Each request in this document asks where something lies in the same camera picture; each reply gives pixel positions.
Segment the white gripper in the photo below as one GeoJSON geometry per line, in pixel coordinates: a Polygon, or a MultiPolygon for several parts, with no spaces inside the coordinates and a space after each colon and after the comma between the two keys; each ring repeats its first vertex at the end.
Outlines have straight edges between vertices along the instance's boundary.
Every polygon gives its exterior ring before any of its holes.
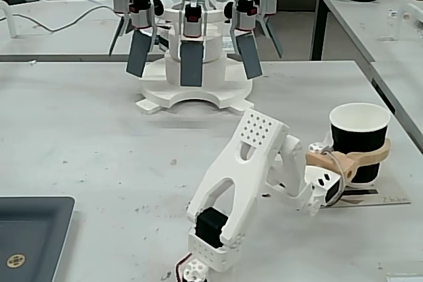
{"type": "Polygon", "coordinates": [[[391,140],[370,152],[344,154],[333,150],[332,134],[328,131],[322,141],[309,145],[305,158],[305,184],[311,187],[303,209],[314,216],[323,207],[334,205],[344,191],[344,180],[350,183],[358,168],[383,162],[391,150],[391,140]]]}

